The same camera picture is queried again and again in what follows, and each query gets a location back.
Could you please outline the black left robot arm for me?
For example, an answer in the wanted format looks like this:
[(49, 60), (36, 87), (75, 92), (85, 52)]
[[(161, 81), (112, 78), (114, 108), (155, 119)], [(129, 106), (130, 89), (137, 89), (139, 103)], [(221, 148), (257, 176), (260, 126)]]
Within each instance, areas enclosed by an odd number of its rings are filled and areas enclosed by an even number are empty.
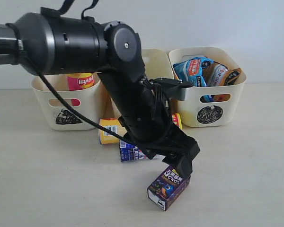
[(21, 65), (45, 80), (46, 75), (97, 72), (121, 117), (126, 134), (148, 158), (181, 174), (191, 173), (200, 149), (172, 121), (170, 99), (189, 82), (148, 79), (139, 35), (127, 24), (97, 23), (92, 17), (67, 18), (61, 10), (41, 8), (14, 23), (0, 24), (0, 65)]

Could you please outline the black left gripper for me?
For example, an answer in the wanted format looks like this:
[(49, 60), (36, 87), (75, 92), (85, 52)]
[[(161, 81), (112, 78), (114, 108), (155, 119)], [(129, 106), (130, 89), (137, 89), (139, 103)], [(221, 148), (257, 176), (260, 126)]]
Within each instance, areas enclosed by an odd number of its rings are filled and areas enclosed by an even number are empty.
[(175, 125), (160, 141), (141, 142), (129, 133), (126, 133), (124, 138), (132, 142), (149, 159), (154, 158), (155, 155), (164, 156), (164, 162), (172, 165), (181, 177), (189, 177), (192, 174), (192, 160), (200, 152), (197, 141)]

